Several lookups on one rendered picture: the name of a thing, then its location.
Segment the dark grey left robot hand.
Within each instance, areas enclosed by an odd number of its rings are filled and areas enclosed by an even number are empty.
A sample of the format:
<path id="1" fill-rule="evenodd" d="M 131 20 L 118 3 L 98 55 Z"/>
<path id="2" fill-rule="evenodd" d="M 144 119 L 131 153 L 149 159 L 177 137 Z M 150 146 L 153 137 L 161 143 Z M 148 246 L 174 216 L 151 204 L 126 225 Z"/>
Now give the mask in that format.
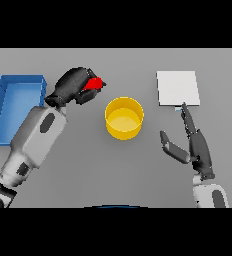
<path id="1" fill-rule="evenodd" d="M 57 81 L 54 92 L 45 98 L 45 102 L 49 106 L 57 108 L 65 107 L 72 100 L 83 105 L 94 99 L 106 86 L 106 83 L 100 80 L 101 85 L 97 88 L 84 89 L 91 80 L 99 81 L 100 78 L 90 68 L 71 68 Z"/>

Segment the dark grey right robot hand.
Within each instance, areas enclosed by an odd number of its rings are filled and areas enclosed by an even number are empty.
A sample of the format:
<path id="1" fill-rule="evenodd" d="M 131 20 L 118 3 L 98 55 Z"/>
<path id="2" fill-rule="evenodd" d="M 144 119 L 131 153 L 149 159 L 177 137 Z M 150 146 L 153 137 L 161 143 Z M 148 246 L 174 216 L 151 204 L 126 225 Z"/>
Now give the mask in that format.
<path id="1" fill-rule="evenodd" d="M 184 122 L 189 151 L 182 149 L 171 142 L 165 131 L 160 132 L 163 151 L 182 164 L 191 163 L 192 167 L 201 176 L 202 180 L 214 179 L 210 150 L 200 129 L 194 125 L 191 113 L 186 103 L 181 106 L 181 117 Z"/>

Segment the red beaker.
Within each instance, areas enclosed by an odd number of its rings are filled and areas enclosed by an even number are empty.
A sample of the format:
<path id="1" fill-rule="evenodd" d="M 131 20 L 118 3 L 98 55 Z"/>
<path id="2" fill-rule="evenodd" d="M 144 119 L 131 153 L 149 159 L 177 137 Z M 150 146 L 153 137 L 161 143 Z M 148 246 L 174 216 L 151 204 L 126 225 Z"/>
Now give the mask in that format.
<path id="1" fill-rule="evenodd" d="M 90 78 L 86 85 L 83 87 L 84 90 L 99 90 L 102 88 L 102 79 L 99 77 Z"/>

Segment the pale square measuring scale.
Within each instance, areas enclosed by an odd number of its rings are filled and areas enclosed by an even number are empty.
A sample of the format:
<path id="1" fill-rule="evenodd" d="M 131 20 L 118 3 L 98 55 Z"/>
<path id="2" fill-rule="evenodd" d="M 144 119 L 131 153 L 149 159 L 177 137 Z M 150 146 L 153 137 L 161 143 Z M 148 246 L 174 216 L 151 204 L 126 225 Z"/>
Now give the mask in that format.
<path id="1" fill-rule="evenodd" d="M 197 78 L 194 71 L 157 71 L 158 102 L 160 106 L 199 106 Z"/>

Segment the yellow bowl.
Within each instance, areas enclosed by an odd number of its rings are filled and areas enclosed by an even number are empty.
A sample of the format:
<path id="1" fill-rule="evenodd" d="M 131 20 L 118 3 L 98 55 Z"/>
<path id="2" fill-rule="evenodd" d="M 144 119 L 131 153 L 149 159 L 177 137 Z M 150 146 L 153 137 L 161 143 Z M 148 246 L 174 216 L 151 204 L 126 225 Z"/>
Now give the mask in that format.
<path id="1" fill-rule="evenodd" d="M 108 133 L 121 141 L 136 137 L 142 128 L 144 110 L 130 97 L 121 96 L 108 103 L 104 111 Z"/>

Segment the blue tray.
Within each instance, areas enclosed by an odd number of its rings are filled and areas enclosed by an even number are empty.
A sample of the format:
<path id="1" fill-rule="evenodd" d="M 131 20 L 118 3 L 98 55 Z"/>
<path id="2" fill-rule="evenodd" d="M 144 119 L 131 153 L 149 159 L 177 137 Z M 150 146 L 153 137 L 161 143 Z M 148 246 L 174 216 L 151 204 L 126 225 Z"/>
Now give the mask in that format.
<path id="1" fill-rule="evenodd" d="M 0 146 L 9 146 L 34 106 L 43 106 L 46 95 L 43 75 L 0 76 Z"/>

